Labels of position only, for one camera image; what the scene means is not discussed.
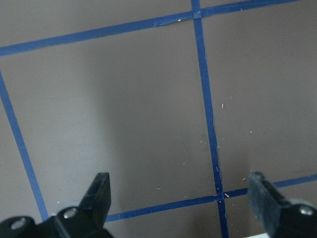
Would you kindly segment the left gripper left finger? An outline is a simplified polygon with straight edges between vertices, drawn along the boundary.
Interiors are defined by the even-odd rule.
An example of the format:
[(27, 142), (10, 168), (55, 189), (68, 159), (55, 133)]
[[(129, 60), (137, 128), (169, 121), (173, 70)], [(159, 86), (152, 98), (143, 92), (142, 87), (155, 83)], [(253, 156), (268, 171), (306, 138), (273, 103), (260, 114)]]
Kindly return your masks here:
[(98, 173), (78, 206), (60, 210), (42, 223), (16, 216), (0, 223), (2, 238), (109, 238), (104, 228), (110, 208), (109, 173)]

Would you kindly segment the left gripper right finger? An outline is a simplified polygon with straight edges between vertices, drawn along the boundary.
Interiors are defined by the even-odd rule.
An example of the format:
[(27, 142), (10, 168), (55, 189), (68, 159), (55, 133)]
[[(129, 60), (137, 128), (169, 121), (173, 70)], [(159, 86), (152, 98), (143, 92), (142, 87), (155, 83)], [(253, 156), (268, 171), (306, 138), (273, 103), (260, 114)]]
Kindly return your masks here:
[(249, 175), (248, 203), (270, 238), (315, 238), (317, 207), (286, 198), (263, 173)]

